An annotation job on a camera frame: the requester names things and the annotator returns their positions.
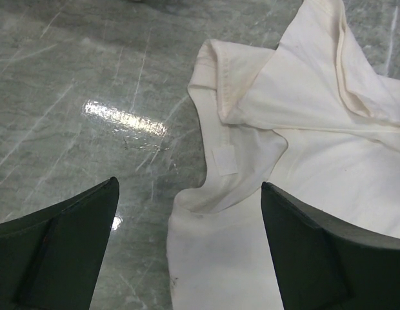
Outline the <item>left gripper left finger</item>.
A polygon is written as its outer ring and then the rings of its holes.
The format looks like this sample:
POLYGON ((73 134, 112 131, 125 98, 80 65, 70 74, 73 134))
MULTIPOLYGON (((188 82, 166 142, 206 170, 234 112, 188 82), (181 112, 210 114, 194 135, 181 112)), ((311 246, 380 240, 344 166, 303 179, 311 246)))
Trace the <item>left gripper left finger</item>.
POLYGON ((0 223, 0 309, 89 309, 118 201, 111 177, 0 223))

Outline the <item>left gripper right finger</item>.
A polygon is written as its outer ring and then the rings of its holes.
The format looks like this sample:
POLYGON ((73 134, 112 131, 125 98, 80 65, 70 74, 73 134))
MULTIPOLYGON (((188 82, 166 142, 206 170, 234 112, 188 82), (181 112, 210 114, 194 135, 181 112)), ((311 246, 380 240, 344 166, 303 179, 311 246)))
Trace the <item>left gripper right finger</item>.
POLYGON ((305 204, 271 183, 261 211, 285 309, 400 309, 400 239, 305 204))

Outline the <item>cream white t shirt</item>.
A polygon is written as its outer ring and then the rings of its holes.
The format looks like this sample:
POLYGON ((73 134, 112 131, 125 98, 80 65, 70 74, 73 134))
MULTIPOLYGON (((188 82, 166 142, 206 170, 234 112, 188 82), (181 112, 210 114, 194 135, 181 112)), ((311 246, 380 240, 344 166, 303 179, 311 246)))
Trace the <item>cream white t shirt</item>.
POLYGON ((274 50, 205 41, 188 93, 206 180, 168 222, 174 309, 285 309, 263 183, 400 239, 400 80, 374 72, 342 1, 304 1, 274 50))

